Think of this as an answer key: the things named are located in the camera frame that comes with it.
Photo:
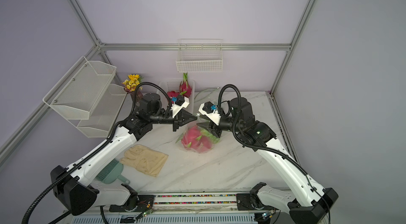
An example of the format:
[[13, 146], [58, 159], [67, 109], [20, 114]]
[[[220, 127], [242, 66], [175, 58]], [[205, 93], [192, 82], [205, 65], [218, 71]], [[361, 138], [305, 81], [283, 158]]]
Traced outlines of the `clear zip-top bag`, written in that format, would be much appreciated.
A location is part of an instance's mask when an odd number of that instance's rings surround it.
[[195, 93], [193, 111], [198, 113], [201, 104], [211, 102], [214, 105], [218, 104], [218, 95], [221, 88], [207, 88]]
[[212, 150], [221, 139], [210, 133], [205, 126], [200, 127], [198, 125], [208, 122], [208, 119], [198, 116], [196, 121], [188, 123], [184, 126], [182, 133], [176, 140], [176, 146], [185, 151], [192, 151], [199, 154]]

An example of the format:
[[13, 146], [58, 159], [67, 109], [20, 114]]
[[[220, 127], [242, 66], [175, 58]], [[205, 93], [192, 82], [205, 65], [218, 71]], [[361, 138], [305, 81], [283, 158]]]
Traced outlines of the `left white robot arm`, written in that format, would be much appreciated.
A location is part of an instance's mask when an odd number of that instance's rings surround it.
[[139, 102], [134, 101], [129, 116], [114, 124], [105, 141], [68, 167], [63, 168], [59, 165], [52, 170], [52, 184], [29, 206], [22, 223], [28, 223], [34, 209], [49, 192], [53, 192], [68, 210], [55, 219], [55, 223], [69, 214], [77, 216], [92, 207], [117, 205], [123, 206], [126, 210], [137, 207], [140, 201], [138, 193], [128, 183], [125, 182], [117, 189], [110, 190], [94, 188], [91, 183], [119, 153], [150, 132], [154, 124], [171, 124], [176, 131], [179, 127], [197, 119], [186, 110], [190, 103], [187, 97], [183, 95], [169, 97], [158, 85], [151, 82], [147, 84], [164, 94], [168, 101], [167, 108], [162, 108], [160, 95], [156, 93], [146, 94]]

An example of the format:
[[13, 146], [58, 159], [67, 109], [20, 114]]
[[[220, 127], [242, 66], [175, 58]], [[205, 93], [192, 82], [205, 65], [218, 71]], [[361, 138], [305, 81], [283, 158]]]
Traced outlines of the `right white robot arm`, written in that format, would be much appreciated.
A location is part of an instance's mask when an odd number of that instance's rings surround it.
[[337, 192], [315, 181], [289, 154], [270, 126], [256, 120], [251, 103], [235, 85], [225, 85], [218, 94], [217, 104], [205, 102], [200, 105], [199, 113], [208, 119], [202, 127], [216, 137], [231, 132], [244, 148], [263, 157], [290, 189], [283, 192], [260, 182], [247, 194], [247, 203], [238, 196], [239, 207], [274, 208], [287, 213], [296, 224], [319, 224], [324, 218], [332, 222], [331, 209], [338, 199]]

